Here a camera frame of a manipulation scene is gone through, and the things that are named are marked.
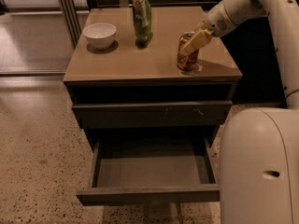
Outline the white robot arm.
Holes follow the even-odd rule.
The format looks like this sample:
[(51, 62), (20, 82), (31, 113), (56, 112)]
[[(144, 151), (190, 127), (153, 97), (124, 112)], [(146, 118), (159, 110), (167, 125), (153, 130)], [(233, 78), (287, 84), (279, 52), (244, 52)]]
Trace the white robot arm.
[(221, 224), (299, 224), (299, 5), (222, 0), (198, 24), (184, 54), (242, 22), (269, 20), (286, 108), (251, 108), (225, 125), (220, 154)]

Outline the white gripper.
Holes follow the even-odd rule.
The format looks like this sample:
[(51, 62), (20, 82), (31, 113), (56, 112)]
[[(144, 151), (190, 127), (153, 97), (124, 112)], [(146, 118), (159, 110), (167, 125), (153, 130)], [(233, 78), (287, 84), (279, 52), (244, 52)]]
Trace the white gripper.
[(191, 53), (206, 46), (212, 36), (223, 37), (231, 33), (237, 25), (230, 19), (224, 2), (218, 3), (206, 14), (205, 20), (201, 20), (195, 27), (195, 33), (180, 49), (183, 55)]

